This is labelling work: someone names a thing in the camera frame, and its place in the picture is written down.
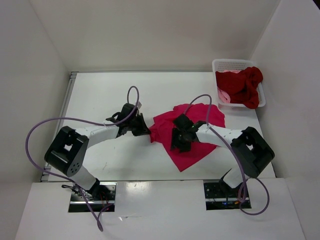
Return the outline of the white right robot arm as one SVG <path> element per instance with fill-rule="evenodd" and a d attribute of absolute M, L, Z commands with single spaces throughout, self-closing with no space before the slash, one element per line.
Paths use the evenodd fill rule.
<path fill-rule="evenodd" d="M 230 169 L 220 179 L 219 191 L 225 197 L 232 196 L 245 180 L 256 179 L 275 157 L 260 133 L 250 126 L 238 130 L 198 121 L 189 128 L 172 129 L 172 150 L 189 153 L 196 143 L 226 148 L 235 158 L 238 167 Z"/>

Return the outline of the magenta t shirt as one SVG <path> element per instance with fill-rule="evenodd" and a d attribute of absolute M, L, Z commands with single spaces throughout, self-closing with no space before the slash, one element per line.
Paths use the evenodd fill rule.
<path fill-rule="evenodd" d="M 173 107 L 173 110 L 162 113 L 153 118 L 154 124 L 149 128 L 151 131 L 150 142 L 161 143 L 176 165 L 179 171 L 184 171 L 213 152 L 217 146 L 209 143 L 193 142 L 191 150 L 188 152 L 179 152 L 171 150 L 172 129 L 174 128 L 174 119 L 186 112 L 186 116 L 193 122 L 205 121 L 209 106 L 203 103 L 193 104 L 187 108 L 188 104 L 180 104 Z"/>

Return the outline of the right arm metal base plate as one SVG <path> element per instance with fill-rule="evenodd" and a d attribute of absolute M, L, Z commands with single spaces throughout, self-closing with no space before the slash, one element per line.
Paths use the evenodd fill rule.
<path fill-rule="evenodd" d="M 218 179 L 203 182 L 206 210 L 234 210 L 251 209 L 249 194 L 246 195 L 244 203 L 238 199 L 240 185 L 230 188 Z"/>

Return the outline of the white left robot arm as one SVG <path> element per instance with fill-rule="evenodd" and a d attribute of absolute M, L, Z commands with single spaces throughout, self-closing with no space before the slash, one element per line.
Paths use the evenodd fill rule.
<path fill-rule="evenodd" d="M 131 132 L 133 136 L 149 135 L 143 114 L 134 113 L 124 122 L 120 113 L 107 118 L 101 126 L 73 129 L 62 127 L 47 152 L 44 160 L 74 181 L 82 188 L 82 194 L 89 200 L 96 199 L 106 188 L 84 166 L 86 151 L 106 140 L 113 140 Z"/>

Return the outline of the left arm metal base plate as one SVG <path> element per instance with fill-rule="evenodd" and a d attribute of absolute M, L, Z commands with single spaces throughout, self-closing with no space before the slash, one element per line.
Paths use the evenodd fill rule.
<path fill-rule="evenodd" d="M 94 213 L 99 213 L 103 208 L 105 212 L 115 211 L 115 198 L 117 183 L 116 182 L 101 182 L 98 193 L 95 195 L 89 194 L 87 191 L 82 190 L 84 196 L 78 191 L 77 188 L 71 190 L 68 212 L 69 213 L 88 213 L 90 212 L 86 201 L 92 208 Z"/>

